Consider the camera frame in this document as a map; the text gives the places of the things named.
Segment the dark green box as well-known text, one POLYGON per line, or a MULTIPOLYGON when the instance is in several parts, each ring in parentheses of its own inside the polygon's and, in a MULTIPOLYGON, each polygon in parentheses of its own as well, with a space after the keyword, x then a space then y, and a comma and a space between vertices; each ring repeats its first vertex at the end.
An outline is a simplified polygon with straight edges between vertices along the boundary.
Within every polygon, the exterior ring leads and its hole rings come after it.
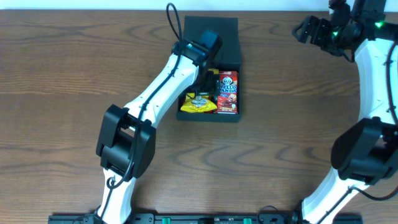
MULTIPOLYGON (((184 21, 183 36, 188 40, 200 40, 202 33, 212 30, 223 42, 212 67, 219 70, 235 71, 241 74, 242 56, 239 45, 238 18, 236 17, 200 17, 187 16, 184 21)), ((237 123, 243 112, 241 84, 237 84, 237 113, 186 113, 177 111, 177 119, 181 121, 203 121, 219 123, 237 123)))

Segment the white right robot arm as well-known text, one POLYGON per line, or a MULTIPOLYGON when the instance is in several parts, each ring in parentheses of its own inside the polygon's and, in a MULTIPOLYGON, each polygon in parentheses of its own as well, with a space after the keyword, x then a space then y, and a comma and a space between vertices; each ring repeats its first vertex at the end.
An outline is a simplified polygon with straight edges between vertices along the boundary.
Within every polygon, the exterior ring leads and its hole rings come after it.
POLYGON ((357 65, 358 122, 336 139, 330 171, 298 203, 290 223, 361 223, 361 217, 341 215, 341 209, 397 172, 397 25, 386 22, 384 1, 328 5, 330 19, 309 16, 292 33, 301 43, 357 65))

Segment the yellow Hacks candy bag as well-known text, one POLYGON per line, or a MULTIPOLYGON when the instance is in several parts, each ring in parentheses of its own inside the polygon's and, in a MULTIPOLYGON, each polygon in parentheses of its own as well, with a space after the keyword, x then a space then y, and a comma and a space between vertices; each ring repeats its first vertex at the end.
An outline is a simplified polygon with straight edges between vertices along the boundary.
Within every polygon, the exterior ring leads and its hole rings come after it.
POLYGON ((197 96, 194 92, 187 92, 180 111, 186 113, 212 113, 217 109, 216 100, 218 96, 197 96))

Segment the red Hello Panda box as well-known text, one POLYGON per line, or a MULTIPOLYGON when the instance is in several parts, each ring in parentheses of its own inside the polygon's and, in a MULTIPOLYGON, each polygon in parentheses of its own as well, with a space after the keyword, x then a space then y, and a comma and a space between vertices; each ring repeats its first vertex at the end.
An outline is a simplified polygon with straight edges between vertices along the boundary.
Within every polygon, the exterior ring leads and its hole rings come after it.
POLYGON ((217 113, 238 113, 238 76, 236 71, 219 71, 220 95, 217 97, 217 113))

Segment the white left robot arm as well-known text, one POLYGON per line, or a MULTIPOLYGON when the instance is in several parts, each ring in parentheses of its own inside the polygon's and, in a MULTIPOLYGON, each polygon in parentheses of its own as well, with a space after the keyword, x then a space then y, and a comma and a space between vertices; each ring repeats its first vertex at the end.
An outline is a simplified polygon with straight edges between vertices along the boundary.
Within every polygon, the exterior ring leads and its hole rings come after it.
POLYGON ((160 120, 181 94, 207 82, 208 68, 221 46, 221 37, 211 30, 197 42, 180 39, 164 69, 135 100, 106 110, 96 146, 105 184, 95 223, 129 220, 134 184, 154 157, 160 120))

